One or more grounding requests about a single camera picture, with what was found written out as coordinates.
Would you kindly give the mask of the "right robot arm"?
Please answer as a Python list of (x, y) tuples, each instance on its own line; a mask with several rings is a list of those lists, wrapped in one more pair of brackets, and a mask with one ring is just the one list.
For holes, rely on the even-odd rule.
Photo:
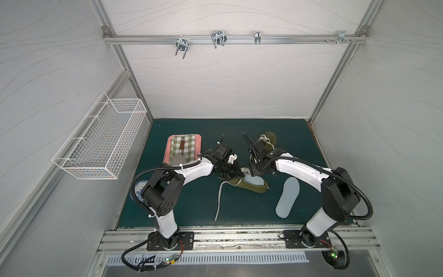
[(360, 202), (362, 194), (345, 169), (319, 167), (280, 148), (269, 150), (263, 142), (253, 143), (246, 133), (242, 135), (249, 145), (249, 170), (252, 176), (285, 173), (311, 185), (321, 193), (321, 208), (302, 228), (300, 236), (304, 240), (318, 238), (338, 223), (346, 221)]

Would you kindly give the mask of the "light blue insole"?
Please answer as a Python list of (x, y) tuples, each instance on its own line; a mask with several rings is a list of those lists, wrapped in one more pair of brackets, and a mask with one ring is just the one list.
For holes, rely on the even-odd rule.
[(263, 178), (258, 176), (252, 176), (251, 174), (245, 173), (243, 180), (248, 184), (252, 186), (265, 186), (265, 181)]
[(300, 194), (299, 180), (295, 177), (288, 178), (283, 184), (280, 199), (276, 205), (275, 212), (279, 218), (287, 218), (292, 207)]

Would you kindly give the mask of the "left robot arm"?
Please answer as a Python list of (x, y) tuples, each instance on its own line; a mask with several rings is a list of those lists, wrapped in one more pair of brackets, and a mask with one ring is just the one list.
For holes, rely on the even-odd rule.
[(141, 196), (153, 217), (157, 232), (165, 239), (178, 233), (174, 217), (180, 194), (185, 185), (202, 177), (216, 174), (224, 181), (241, 181), (244, 173), (233, 149), (225, 143), (198, 155), (194, 162), (176, 166), (162, 166), (152, 174)]

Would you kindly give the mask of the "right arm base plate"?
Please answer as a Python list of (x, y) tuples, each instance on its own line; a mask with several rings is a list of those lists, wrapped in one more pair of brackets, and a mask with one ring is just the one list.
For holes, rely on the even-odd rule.
[(287, 249), (312, 249), (312, 248), (329, 248), (332, 245), (329, 234), (324, 232), (316, 237), (308, 229), (301, 230), (284, 230), (278, 235), (284, 241)]

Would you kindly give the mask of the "olive shoe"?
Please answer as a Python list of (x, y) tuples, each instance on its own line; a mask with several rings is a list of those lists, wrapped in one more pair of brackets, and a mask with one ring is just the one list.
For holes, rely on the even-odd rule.
[(269, 189), (268, 183), (262, 177), (252, 176), (249, 169), (243, 167), (241, 168), (241, 172), (243, 173), (243, 177), (234, 177), (227, 181), (223, 181), (220, 184), (218, 191), (218, 206), (213, 224), (215, 224), (216, 221), (218, 220), (220, 212), (220, 204), (221, 204), (221, 195), (222, 195), (223, 186), (225, 184), (231, 185), (232, 187), (246, 189), (255, 193), (265, 193)]
[(257, 141), (261, 143), (268, 151), (273, 151), (276, 146), (277, 137), (275, 133), (268, 131), (261, 134)]

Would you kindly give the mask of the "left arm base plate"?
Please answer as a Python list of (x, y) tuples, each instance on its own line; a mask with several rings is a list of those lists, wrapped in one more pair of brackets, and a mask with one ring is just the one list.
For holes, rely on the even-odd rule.
[(194, 232), (176, 231), (170, 238), (160, 232), (152, 232), (148, 236), (147, 251), (192, 250), (194, 248)]

